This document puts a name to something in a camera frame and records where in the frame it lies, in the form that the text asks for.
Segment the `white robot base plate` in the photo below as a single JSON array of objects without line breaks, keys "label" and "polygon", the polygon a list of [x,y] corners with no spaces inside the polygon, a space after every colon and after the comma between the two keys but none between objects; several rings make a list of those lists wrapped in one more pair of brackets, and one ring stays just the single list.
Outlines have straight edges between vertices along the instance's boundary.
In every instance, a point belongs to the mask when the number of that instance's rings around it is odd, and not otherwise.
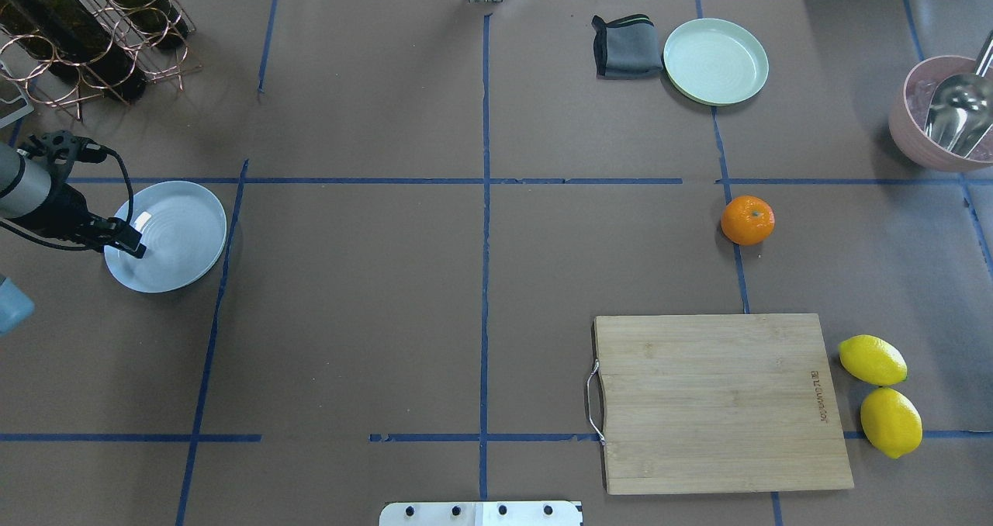
[{"label": "white robot base plate", "polygon": [[583,525],[582,504],[568,500],[395,502],[379,525]]}]

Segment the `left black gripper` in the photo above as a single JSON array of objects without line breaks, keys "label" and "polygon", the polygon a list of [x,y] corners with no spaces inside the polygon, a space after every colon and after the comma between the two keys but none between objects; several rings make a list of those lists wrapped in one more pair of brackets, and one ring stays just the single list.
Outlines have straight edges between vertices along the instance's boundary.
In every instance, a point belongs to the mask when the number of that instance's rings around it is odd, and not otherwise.
[{"label": "left black gripper", "polygon": [[147,251],[141,243],[142,233],[131,225],[128,217],[93,214],[84,195],[70,185],[60,186],[31,212],[31,231],[45,239],[72,243],[77,249],[99,253],[110,247],[134,258],[143,258]]}]

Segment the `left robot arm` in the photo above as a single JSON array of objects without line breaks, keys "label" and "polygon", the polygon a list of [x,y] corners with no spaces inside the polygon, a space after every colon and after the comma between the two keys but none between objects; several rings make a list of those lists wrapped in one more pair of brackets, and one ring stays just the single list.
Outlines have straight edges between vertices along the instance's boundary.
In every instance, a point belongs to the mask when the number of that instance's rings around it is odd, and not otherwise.
[{"label": "left robot arm", "polygon": [[[128,193],[124,217],[99,217],[88,201],[67,183],[77,161],[99,163],[112,158],[118,164]],[[134,190],[123,158],[91,140],[81,145],[15,149],[2,147],[2,228],[34,244],[59,251],[104,251],[113,247],[134,258],[147,248],[142,233],[131,224]]]}]

